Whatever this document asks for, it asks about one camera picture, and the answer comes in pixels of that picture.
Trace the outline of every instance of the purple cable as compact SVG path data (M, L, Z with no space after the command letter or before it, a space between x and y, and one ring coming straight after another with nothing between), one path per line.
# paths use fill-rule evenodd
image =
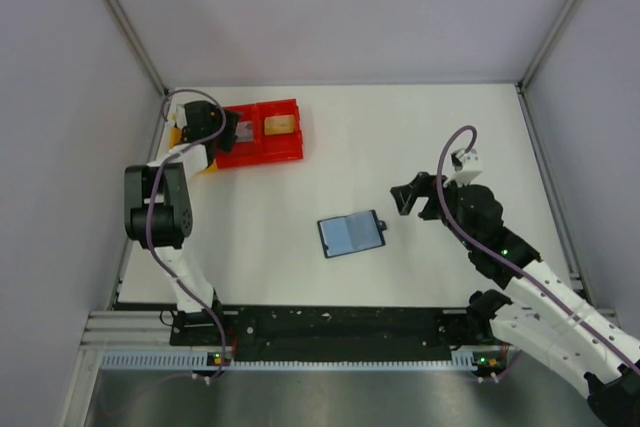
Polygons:
M451 227L453 227L453 229L458 233L458 235L460 235L463 239L465 239L475 248L481 250L482 252L487 254L489 257L497 260L498 262L506 265L511 270L516 272L518 275L521 275L522 277L527 279L529 282L531 282L536 288L538 288L547 297L549 297L549 299L551 299L558 307L560 307L560 309L562 309L563 312L565 312L573 320L578 322L580 326L582 326L587 332L593 335L595 339L602 342L602 344L606 348L608 348L611 352L613 352L616 356L618 356L618 358L622 360L622 362L627 364L627 367L633 370L637 375L640 375L640 368L638 368L629 357L627 357L620 349L618 349L613 343L611 343L606 337L604 337L595 328L593 328L584 320L580 319L580 317L576 315L564 302L562 302L562 300L560 300L558 296L556 296L553 292L547 289L542 282L540 282L538 279L533 277L526 270L521 269L513 262L505 259L500 254L497 254L496 252L492 251L488 247L478 242L476 239L474 239L469 234L467 234L462 229L462 227L460 227L458 223L455 221L455 219L453 218L453 215L451 214L451 211L449 210L449 207L447 206L447 203L444 197L444 188L442 185L442 171L444 169L444 163L447 158L447 154L449 153L449 149L451 149L451 146L457 140L457 138L460 137L460 135L462 135L466 131L471 131L471 133L473 134L473 137L468 147L466 148L465 152L469 152L473 148L473 146L475 145L476 139L478 137L478 131L472 125L465 125L464 127L460 127L447 141L444 148L442 149L442 153L440 154L440 159L438 160L438 172L436 174L436 189L438 191L438 200L440 201L440 205L442 206L442 211L444 212L444 216L446 217L447 222L449 222Z
M151 218L153 217L153 210L154 210L154 207L155 207L155 200L156 200L156 196L158 195L158 190L160 189L160 180L162 179L162 171L164 170L165 166L169 162L171 162L173 159L178 157L180 154L184 154L185 152L191 150L192 148L194 148L197 145L200 145L200 144L203 144L205 142L209 142L210 140L215 139L216 137L218 137L224 131L225 127L227 126L227 115L226 115L224 109L222 108L222 106L220 105L220 103L216 99L214 99L209 94L207 94L205 92L202 92L201 90L188 89L188 88L176 89L173 92L170 92L170 93L167 94L167 96L164 99L164 102L162 103L162 117L165 120L167 120L167 115L164 112L164 105L175 94L182 94L182 93L194 93L194 94L202 95L207 100L211 101L218 108L218 110L220 111L220 115L222 117L222 124L220 125L220 128L218 130L216 130L213 134L209 135L208 137L204 137L204 138L202 138L200 140L197 140L195 142L192 142L191 144L186 145L182 150L180 150L180 152L168 156L166 159L164 159L160 163L160 165L158 166L158 171L156 172L156 176L153 179L153 186L151 188L151 195L149 196L149 210L147 211L147 218L146 218L146 221L145 221L145 236L146 236L146 239L147 239L147 246L149 248L149 252L151 253L151 256L153 257L153 259L158 263L158 265L160 267L162 267L162 269L172 279L175 280L176 284L178 284L178 286L184 291L185 294L187 294L191 299L193 299L194 302L198 303L202 307L202 309L207 314L209 314L211 316L211 318L213 319L213 323L216 325L218 331L220 332L220 344L221 344L221 347L222 347L222 352L220 353L220 365L218 366L218 370L216 370L216 373L211 376L211 379L215 379L215 378L219 377L222 374L223 366L224 366L224 363L225 363L225 350L226 350L226 347L227 347L227 338L226 338L226 336L224 334L224 327L222 327L222 323L220 322L220 319L218 318L216 313L213 311L213 309L210 306L208 306L207 304L205 304L186 285L184 285L184 283L178 278L178 275L173 271L173 269L171 269L171 267L169 267L167 264L165 264L162 261L162 259L160 257L158 257L158 254L156 254L156 250L155 250L155 247L153 245L153 239L151 237ZM135 403L138 399L140 399L141 397L145 396L146 394L151 392L153 389L155 389L156 387L159 387L160 385L164 384L165 382L168 382L169 380L181 378L181 377L192 377L192 375L193 374L188 373L188 372L177 372L177 373L166 375L165 377L162 377L160 380L158 380L156 382L153 382L152 384L150 384L147 387L144 387L143 389L138 391L133 396L133 398L129 402L124 404L123 406L120 406L117 409L113 409L113 410L109 410L106 407L106 402L104 400L104 392L103 392L102 395L100 396L100 404L101 404L102 410L104 411L104 413L107 416L114 417L114 416L119 415L120 413L124 412L133 403Z
M222 323L220 322L220 319L218 319L218 316L216 315L216 313L213 311L213 309L211 309L211 306L205 304L196 294L194 294L186 285L184 285L184 283L178 278L178 275L171 269L171 267L169 267L167 264L165 264L162 261L162 259L160 259L160 257L158 257L158 254L156 254L156 251L155 251L155 247L153 246L153 239L152 239L152 236L151 236L151 219L153 218L153 210L155 208L155 199L156 199L156 196L158 195L158 190L160 189L160 181L162 179L162 172L163 172L165 166L169 162L171 162L172 160L177 158L179 155L188 152L189 150L193 149L197 145L201 145L201 144L203 144L205 142L209 142L209 141L215 139L216 137L218 137L224 131L225 127L227 126L227 116L226 116L226 113L225 113L224 109L220 106L220 103L216 99L214 99L212 96L210 96L209 94L207 94L205 92L202 92L202 91L196 90L196 89L177 89L177 90L174 90L173 92L170 92L169 94L167 94L167 99L166 100L168 100L170 97L174 96L175 94L181 94L181 93L185 93L185 92L196 93L196 94L202 95L206 99L210 100L216 107L218 107L218 110L220 111L220 115L222 117L222 123L220 125L220 128L218 130L216 130L213 134L188 144L187 146L185 146L185 148L180 150L180 152L168 156L166 159L164 159L160 163L160 165L158 166L158 171L156 173L156 176L153 179L153 186L151 188L151 195L149 196L149 210L147 211L147 219L146 219L146 222L145 222L145 235L146 235L146 240L147 240L147 246L149 248L149 252L151 253L151 256L153 257L153 259L158 263L158 265L160 265L160 267L162 267L162 269L167 274L169 274L169 276L173 280L175 280L176 284L178 284L178 287L180 287L184 291L185 294L187 294L194 302L199 304L202 307L202 309L207 314L209 314L211 316L211 318L213 319L213 323L216 325L216 327L218 328L218 331L220 332L220 344L222 346L222 352L220 354L220 366L219 366L218 370L216 371L216 373L211 377L212 379L215 379L216 377L219 377L220 374L222 373L222 371L223 371L222 367L223 367L224 362L225 362L225 351L226 351L226 347L227 347L227 341L226 341L226 336L224 334L224 327L222 327Z

